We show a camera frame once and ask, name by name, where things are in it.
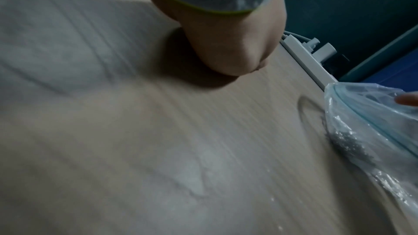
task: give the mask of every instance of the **plastic bag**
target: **plastic bag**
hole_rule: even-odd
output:
[[[418,217],[418,107],[394,98],[404,91],[378,84],[325,88],[334,146]]]

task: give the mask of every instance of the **table top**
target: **table top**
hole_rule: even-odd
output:
[[[149,0],[0,0],[1,234],[393,234],[279,46],[230,78]]]

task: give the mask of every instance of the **white power strip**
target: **white power strip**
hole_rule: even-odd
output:
[[[322,90],[328,84],[337,82],[295,37],[289,35],[280,43]]]

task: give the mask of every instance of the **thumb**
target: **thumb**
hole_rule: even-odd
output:
[[[395,102],[401,105],[418,107],[418,91],[399,95],[395,97]]]

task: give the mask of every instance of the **dark green wall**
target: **dark green wall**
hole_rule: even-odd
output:
[[[418,24],[418,0],[286,0],[286,7],[286,30],[330,42],[351,67]]]

